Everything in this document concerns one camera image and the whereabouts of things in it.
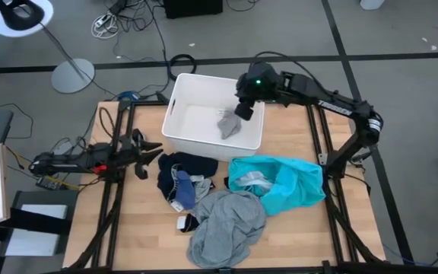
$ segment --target white plastic bin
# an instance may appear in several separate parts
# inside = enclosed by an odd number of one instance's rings
[[[217,122],[221,111],[239,103],[237,80],[182,73],[176,80],[163,121],[162,133],[177,151],[230,161],[252,156],[262,142],[265,103],[256,103],[250,121],[241,120],[241,130],[221,138]]]

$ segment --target gray sock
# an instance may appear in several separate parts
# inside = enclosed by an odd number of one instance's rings
[[[225,110],[217,126],[221,130],[221,138],[225,140],[241,130],[241,119],[234,114],[234,110]]]

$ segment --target turquoise fabric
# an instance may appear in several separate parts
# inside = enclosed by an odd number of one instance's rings
[[[273,187],[266,194],[257,186],[237,186],[234,181],[250,171],[261,171]],[[312,206],[322,201],[322,168],[296,158],[252,156],[233,159],[229,164],[229,188],[232,191],[247,190],[259,196],[266,214],[300,206]]]

